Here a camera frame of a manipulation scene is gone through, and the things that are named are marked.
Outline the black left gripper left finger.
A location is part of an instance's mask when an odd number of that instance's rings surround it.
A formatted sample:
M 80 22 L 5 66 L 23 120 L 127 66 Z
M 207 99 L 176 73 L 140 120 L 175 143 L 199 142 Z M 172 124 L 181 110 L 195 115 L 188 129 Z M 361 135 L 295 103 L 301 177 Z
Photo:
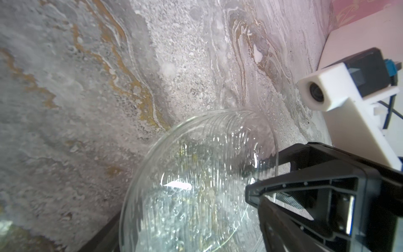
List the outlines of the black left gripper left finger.
M 78 252 L 119 252 L 120 215 L 118 212 L 111 218 Z

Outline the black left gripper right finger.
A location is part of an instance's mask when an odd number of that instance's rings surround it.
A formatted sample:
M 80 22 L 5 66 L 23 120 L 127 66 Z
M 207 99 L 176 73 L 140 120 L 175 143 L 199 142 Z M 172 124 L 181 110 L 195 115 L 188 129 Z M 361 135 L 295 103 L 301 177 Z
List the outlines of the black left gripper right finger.
M 258 216 L 264 244 L 268 252 L 329 252 L 297 226 L 281 207 L 266 196 L 259 197 Z

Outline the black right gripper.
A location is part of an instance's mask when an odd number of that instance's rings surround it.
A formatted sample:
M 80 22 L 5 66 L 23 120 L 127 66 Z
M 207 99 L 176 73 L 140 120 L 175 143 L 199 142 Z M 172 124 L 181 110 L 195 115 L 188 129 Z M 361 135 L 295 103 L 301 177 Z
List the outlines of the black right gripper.
M 331 160 L 246 186 L 245 200 L 258 207 L 280 195 L 307 210 L 307 219 L 282 207 L 301 231 L 314 239 L 352 239 L 367 229 L 369 209 L 376 206 L 374 251 L 403 250 L 403 173 L 380 173 L 371 167 Z

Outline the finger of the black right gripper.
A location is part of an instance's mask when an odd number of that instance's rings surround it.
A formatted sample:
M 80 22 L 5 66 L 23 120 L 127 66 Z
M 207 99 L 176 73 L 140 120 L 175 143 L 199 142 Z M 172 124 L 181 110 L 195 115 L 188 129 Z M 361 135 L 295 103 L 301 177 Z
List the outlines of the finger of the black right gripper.
M 377 169 L 382 176 L 403 175 L 401 171 L 319 142 L 298 143 L 279 152 L 279 164 L 289 162 L 291 170 L 304 169 L 331 160 L 358 162 Z

